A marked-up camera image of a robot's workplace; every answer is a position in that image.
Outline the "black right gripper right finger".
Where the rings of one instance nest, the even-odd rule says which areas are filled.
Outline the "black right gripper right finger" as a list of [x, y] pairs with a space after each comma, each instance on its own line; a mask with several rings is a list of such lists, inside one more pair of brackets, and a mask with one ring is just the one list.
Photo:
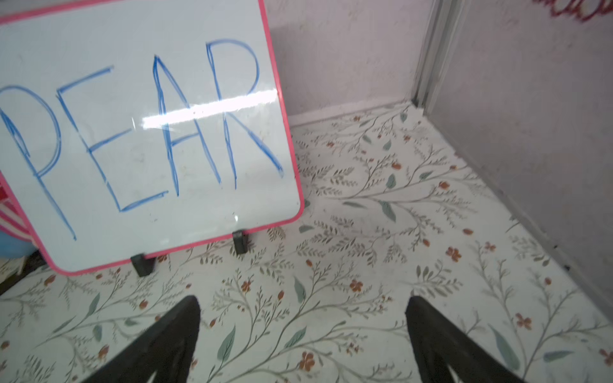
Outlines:
[[410, 298], [405, 316], [423, 382], [452, 382], [452, 373], [464, 382], [521, 381], [424, 298]]

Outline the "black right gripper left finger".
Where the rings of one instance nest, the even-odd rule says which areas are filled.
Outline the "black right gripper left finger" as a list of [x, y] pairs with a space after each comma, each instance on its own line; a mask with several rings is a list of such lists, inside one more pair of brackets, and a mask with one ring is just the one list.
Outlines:
[[200, 323], [200, 305], [189, 295], [86, 381], [186, 382]]

